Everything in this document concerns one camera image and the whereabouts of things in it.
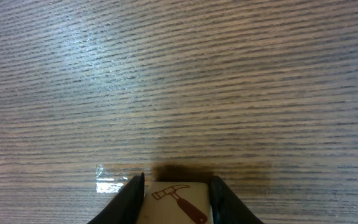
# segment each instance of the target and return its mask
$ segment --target wooden surface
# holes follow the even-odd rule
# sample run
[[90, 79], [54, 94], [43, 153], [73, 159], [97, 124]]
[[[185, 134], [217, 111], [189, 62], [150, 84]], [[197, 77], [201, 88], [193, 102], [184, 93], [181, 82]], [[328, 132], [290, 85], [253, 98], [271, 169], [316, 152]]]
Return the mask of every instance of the wooden surface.
[[358, 223], [358, 1], [0, 0], [0, 223], [86, 223], [97, 164], [156, 162]]

